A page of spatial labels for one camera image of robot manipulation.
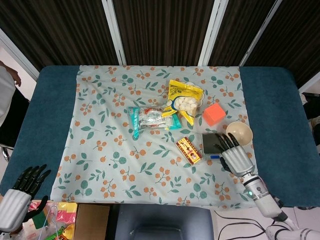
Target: small bowl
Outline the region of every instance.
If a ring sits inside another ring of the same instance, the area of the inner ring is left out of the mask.
[[[251,128],[241,121],[230,123],[225,132],[231,133],[241,146],[249,145],[254,137]]]

